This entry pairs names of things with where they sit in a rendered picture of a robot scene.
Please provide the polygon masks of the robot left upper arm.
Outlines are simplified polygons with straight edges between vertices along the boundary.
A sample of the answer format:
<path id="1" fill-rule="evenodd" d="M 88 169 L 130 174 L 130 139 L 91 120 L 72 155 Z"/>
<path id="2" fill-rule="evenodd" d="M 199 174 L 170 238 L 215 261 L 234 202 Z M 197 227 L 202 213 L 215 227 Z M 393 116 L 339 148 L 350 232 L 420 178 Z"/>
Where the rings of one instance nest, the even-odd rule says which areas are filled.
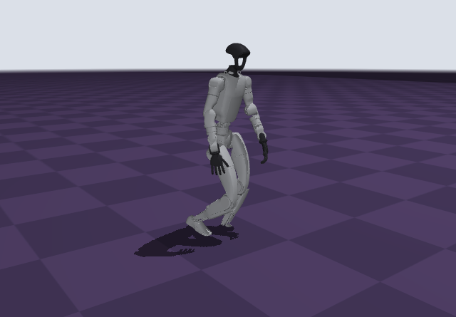
<path id="1" fill-rule="evenodd" d="M 244 112 L 245 112 L 245 114 L 250 116 L 250 115 L 256 114 L 257 109 L 256 109 L 255 104 L 253 104 L 252 80 L 249 76 L 244 76 L 244 77 L 246 78 L 246 88 L 245 88 L 244 96 L 243 96 L 244 103 L 246 106 L 246 107 L 244 107 Z"/>

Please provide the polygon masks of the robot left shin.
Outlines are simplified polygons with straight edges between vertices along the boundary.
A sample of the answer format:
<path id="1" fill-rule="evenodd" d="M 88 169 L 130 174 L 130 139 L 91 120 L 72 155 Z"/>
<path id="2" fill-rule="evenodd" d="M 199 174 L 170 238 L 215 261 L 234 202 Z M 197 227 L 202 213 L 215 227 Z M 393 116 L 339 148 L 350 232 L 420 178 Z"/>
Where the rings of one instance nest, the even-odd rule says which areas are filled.
<path id="1" fill-rule="evenodd" d="M 224 226 L 225 224 L 227 225 L 228 222 L 230 223 L 230 222 L 233 220 L 235 214 L 239 211 L 241 205 L 243 204 L 243 202 L 244 202 L 244 200 L 245 200 L 245 198 L 246 198 L 246 196 L 247 196 L 247 194 L 248 194 L 248 191 L 249 191 L 249 189 L 247 189 L 247 190 L 245 191 L 245 193 L 243 193 L 243 194 L 237 194 L 237 200 L 238 200 L 238 202 L 237 202 L 236 207 L 233 208 L 233 209 L 230 209 L 230 211 L 233 210 L 232 212 L 229 212 L 229 213 L 227 213 L 227 214 L 224 215 L 221 225 L 223 225 L 223 226 Z M 225 226 L 226 226 L 226 225 L 225 225 Z"/>

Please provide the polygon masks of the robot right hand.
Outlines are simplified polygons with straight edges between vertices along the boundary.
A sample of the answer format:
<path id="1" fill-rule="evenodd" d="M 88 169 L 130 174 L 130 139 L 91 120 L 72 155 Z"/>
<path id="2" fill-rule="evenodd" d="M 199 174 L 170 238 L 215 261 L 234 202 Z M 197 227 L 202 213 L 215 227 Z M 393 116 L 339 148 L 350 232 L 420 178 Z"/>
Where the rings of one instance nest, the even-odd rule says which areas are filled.
<path id="1" fill-rule="evenodd" d="M 212 175 L 214 174 L 214 170 L 215 170 L 215 174 L 217 175 L 217 167 L 218 167 L 218 170 L 219 170 L 219 175 L 222 175 L 221 170 L 220 170 L 220 166 L 222 168 L 223 173 L 225 174 L 223 163 L 227 167 L 229 167 L 227 162 L 219 154 L 220 153 L 220 149 L 219 149 L 219 144 L 218 143 L 217 143 L 217 147 L 218 147 L 218 151 L 217 152 L 211 152 L 210 151 L 210 147 L 209 147 L 209 153 L 212 155 L 211 160 L 210 160 Z M 213 169 L 213 166 L 214 166 L 214 169 Z"/>

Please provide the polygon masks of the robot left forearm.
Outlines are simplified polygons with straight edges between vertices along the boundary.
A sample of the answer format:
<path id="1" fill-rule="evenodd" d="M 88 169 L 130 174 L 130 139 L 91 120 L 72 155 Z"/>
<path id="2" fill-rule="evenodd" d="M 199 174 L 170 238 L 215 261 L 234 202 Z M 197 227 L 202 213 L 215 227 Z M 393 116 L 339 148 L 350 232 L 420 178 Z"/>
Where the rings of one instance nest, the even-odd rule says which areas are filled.
<path id="1" fill-rule="evenodd" d="M 262 126 L 262 123 L 260 121 L 259 113 L 256 107 L 256 114 L 250 117 L 250 122 L 252 123 L 252 126 L 254 128 L 254 132 L 257 135 L 257 140 L 260 141 L 259 139 L 259 134 L 264 133 L 265 138 L 266 138 L 266 133 L 264 132 L 264 128 Z"/>

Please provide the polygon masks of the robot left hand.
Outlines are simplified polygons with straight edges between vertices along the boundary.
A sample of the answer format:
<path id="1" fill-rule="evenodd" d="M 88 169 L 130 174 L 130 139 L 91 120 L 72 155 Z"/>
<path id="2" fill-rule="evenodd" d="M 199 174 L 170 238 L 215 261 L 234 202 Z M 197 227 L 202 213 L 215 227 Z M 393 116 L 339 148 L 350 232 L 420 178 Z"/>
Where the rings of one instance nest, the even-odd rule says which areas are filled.
<path id="1" fill-rule="evenodd" d="M 268 147 L 267 147 L 267 139 L 265 138 L 265 135 L 264 133 L 260 133 L 259 134 L 259 143 L 262 144 L 262 148 L 263 148 L 263 155 L 264 155 L 264 160 L 261 161 L 261 164 L 264 164 L 266 161 L 267 161 L 267 158 L 268 158 Z"/>

